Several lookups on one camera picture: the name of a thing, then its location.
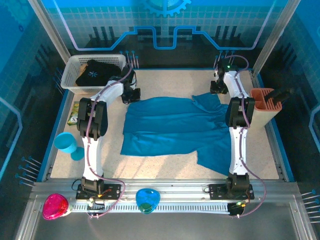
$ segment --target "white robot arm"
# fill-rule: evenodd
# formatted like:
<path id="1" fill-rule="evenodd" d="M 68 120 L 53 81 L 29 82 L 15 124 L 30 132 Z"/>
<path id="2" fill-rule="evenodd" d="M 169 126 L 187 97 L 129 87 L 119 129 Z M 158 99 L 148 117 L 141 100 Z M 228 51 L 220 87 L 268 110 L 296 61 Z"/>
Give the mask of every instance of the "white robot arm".
<path id="1" fill-rule="evenodd" d="M 107 82 L 107 86 L 109 85 L 108 88 L 104 88 L 104 91 L 100 91 L 90 98 L 84 97 L 79 102 L 77 129 L 80 131 L 84 145 L 84 172 L 81 179 L 83 192 L 93 194 L 101 194 L 103 192 L 104 181 L 98 176 L 103 177 L 104 174 L 101 165 L 101 145 L 103 136 L 108 129 L 107 108 L 119 96 L 122 97 L 124 104 L 140 100 L 140 89 L 136 88 L 136 79 L 133 81 L 133 75 L 134 71 L 132 71 L 129 78 L 123 81 L 121 77 L 113 76 Z M 99 97 L 98 101 L 96 104 L 93 104 L 97 97 Z M 93 106 L 93 117 L 89 128 L 88 139 L 86 137 L 87 128 Z"/>
<path id="2" fill-rule="evenodd" d="M 227 89 L 229 91 L 230 97 L 232 98 L 249 98 L 248 94 L 246 93 L 241 80 L 240 75 L 237 75 L 236 71 L 229 71 L 226 72 L 223 76 L 223 82 L 227 86 Z M 248 129 L 244 128 L 242 129 L 242 126 L 236 126 L 234 128 L 233 126 L 229 127 L 230 137 L 231 137 L 231 164 L 229 168 L 229 173 L 234 175 L 246 175 L 247 170 L 243 166 L 241 162 L 240 157 L 240 148 L 241 148 L 241 155 L 242 160 L 244 163 L 246 163 L 246 139 L 247 139 L 247 133 Z"/>
<path id="3" fill-rule="evenodd" d="M 226 180 L 226 196 L 233 199 L 244 196 L 252 189 L 249 183 L 246 164 L 246 139 L 248 124 L 251 123 L 255 100 L 246 93 L 240 79 L 239 71 L 235 66 L 218 63 L 211 81 L 211 94 L 226 94 L 229 92 L 231 100 L 226 112 L 225 123 L 229 127 L 231 137 L 231 164 Z"/>
<path id="4" fill-rule="evenodd" d="M 116 82 L 115 80 L 109 81 L 108 84 L 112 84 Z M 106 107 L 108 108 L 110 104 L 114 102 L 114 100 L 121 96 L 124 93 L 124 85 L 119 82 L 116 83 L 115 85 L 112 85 L 109 87 L 99 98 L 99 102 L 104 102 L 106 103 Z M 98 92 L 96 95 L 91 97 L 91 100 L 94 101 L 97 96 L 100 94 Z M 93 171 L 99 175 L 103 175 L 103 169 L 101 166 L 101 143 L 102 143 L 103 138 L 99 137 L 97 140 L 95 140 L 93 137 L 90 140 L 90 148 L 91 151 L 89 151 L 89 160 L 90 160 L 90 166 Z M 88 166 L 88 160 L 87 160 L 87 149 L 88 149 L 88 138 L 87 137 L 82 137 L 83 141 L 83 146 L 84 146 L 84 172 L 83 172 L 83 177 L 87 180 L 91 181 L 98 181 L 99 178 L 95 176 L 89 166 Z"/>

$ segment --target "glass panel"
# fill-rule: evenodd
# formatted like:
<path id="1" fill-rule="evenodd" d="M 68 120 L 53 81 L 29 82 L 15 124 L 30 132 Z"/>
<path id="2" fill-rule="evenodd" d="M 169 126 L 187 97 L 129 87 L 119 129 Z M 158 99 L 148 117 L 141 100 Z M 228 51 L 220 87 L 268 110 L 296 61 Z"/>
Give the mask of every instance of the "glass panel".
<path id="1" fill-rule="evenodd" d="M 215 58 L 232 51 L 253 65 L 286 3 L 43 1 L 71 54 L 123 53 L 138 57 L 140 68 L 212 67 Z"/>
<path id="2" fill-rule="evenodd" d="M 320 187 L 319 8 L 319 1 L 300 2 L 261 71 L 265 87 L 294 90 L 275 120 L 301 193 L 315 189 L 316 194 Z M 312 226 L 319 234 L 319 224 Z"/>
<path id="3" fill-rule="evenodd" d="M 28 1 L 0 4 L 0 22 L 0 238 L 13 239 L 39 169 L 21 159 L 44 158 L 65 65 Z"/>

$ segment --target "speckled tabletop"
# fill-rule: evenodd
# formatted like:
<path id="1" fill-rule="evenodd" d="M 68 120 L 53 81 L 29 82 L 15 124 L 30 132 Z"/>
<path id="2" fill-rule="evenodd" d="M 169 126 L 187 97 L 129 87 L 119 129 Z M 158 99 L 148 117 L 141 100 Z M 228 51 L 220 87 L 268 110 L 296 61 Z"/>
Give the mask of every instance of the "speckled tabletop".
<path id="1" fill-rule="evenodd" d="M 142 100 L 163 96 L 191 98 L 192 95 L 209 92 L 213 71 L 136 70 L 136 77 L 138 87 L 141 88 Z M 244 89 L 249 93 L 253 87 L 249 72 L 241 72 L 240 77 Z M 79 101 L 83 97 L 90 96 L 75 95 L 73 101 Z M 229 104 L 230 96 L 219 94 L 219 99 L 222 104 Z M 152 157 L 120 155 L 127 107 L 120 97 L 108 107 L 108 130 L 104 136 L 101 153 L 105 177 L 124 179 L 224 179 L 226 177 L 198 165 L 197 152 Z M 72 133 L 78 145 L 83 146 L 75 125 L 66 124 L 64 132 Z M 278 179 L 265 129 L 250 131 L 246 143 L 247 166 L 263 179 Z M 73 161 L 69 154 L 58 151 L 51 178 L 80 178 L 84 168 L 84 159 Z"/>

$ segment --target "black fabric with blue logo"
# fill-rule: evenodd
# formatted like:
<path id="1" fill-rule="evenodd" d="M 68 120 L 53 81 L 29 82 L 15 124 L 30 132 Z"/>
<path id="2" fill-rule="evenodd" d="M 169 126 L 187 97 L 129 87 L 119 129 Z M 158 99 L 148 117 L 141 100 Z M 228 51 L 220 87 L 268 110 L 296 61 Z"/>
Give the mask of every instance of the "black fabric with blue logo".
<path id="1" fill-rule="evenodd" d="M 92 59 L 87 62 L 87 67 L 75 83 L 79 87 L 105 86 L 112 76 L 120 75 L 120 67 Z"/>

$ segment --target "white plastic basket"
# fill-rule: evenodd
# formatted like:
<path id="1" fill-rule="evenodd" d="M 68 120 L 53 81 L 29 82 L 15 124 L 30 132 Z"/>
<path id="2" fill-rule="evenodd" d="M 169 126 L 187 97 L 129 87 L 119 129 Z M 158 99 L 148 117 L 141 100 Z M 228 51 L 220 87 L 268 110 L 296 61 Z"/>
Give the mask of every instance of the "white plastic basket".
<path id="1" fill-rule="evenodd" d="M 61 87 L 70 90 L 74 94 L 92 95 L 103 89 L 104 86 L 75 86 L 81 65 L 86 64 L 91 59 L 102 63 L 114 64 L 121 70 L 126 65 L 126 57 L 122 54 L 74 55 L 69 58 L 65 66 L 61 79 Z"/>

